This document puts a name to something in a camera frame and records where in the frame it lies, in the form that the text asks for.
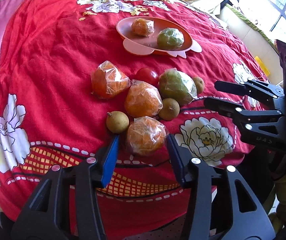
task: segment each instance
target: yellow object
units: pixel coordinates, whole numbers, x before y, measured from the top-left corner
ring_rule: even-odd
[[[264,63],[261,61],[261,59],[258,56],[256,56],[255,60],[260,65],[260,68],[261,68],[261,70],[263,70],[264,74],[268,77],[270,75],[270,72],[267,69],[267,67],[264,65]]]

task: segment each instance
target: plate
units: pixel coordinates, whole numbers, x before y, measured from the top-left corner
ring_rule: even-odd
[[[132,32],[131,25],[135,19],[143,18],[146,20],[154,21],[155,32],[148,36],[138,36]],[[157,36],[160,31],[166,28],[176,28],[184,36],[184,43],[181,47],[175,50],[162,50],[157,48]],[[116,24],[116,30],[120,36],[124,39],[123,46],[131,54],[138,56],[150,55],[152,53],[159,55],[170,55],[173,57],[181,56],[186,58],[185,52],[188,50],[193,50],[195,52],[202,52],[201,46],[197,41],[193,40],[190,34],[180,25],[155,17],[128,17],[120,20]]]

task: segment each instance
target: flower center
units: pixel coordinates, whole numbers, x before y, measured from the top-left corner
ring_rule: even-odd
[[[202,143],[207,146],[213,144],[214,141],[211,138],[205,137],[204,139],[202,139]]]

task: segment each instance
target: small round brown fruit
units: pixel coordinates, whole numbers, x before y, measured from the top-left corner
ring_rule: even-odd
[[[120,111],[113,111],[107,113],[106,127],[112,133],[117,133],[117,134],[122,133],[127,129],[128,126],[129,126],[129,118],[125,113]]]
[[[163,99],[162,103],[163,108],[159,112],[159,117],[166,121],[171,121],[179,115],[180,106],[176,100],[172,98],[166,98]]]
[[[204,91],[204,88],[205,88],[204,80],[200,77],[194,77],[192,79],[193,79],[195,86],[196,86],[196,93],[197,94],[202,93]]]

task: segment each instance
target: red bedsheet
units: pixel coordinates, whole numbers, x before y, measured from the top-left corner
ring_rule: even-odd
[[[20,209],[53,164],[68,167],[93,156],[110,141],[106,113],[125,112],[127,92],[110,100],[91,94],[91,73],[109,60],[130,78],[150,67],[159,74],[177,68],[204,79],[199,98],[181,108],[179,116],[161,121],[180,145],[210,165],[237,165],[251,146],[240,142],[231,119],[204,108],[203,98],[216,96],[260,106],[255,100],[217,92],[216,80],[266,80],[244,44],[203,13],[183,4],[163,2],[165,10],[144,0],[94,4],[77,0],[26,0],[9,21],[0,55],[0,206],[16,220]],[[182,25],[203,51],[187,58],[126,52],[116,23],[134,14],[161,17]],[[118,13],[106,12],[119,9]],[[85,11],[92,14],[83,16]],[[71,214],[73,215],[71,187]],[[189,190],[175,181],[165,148],[152,157],[121,152],[110,185],[98,194],[109,239],[122,239],[164,225],[186,212]]]

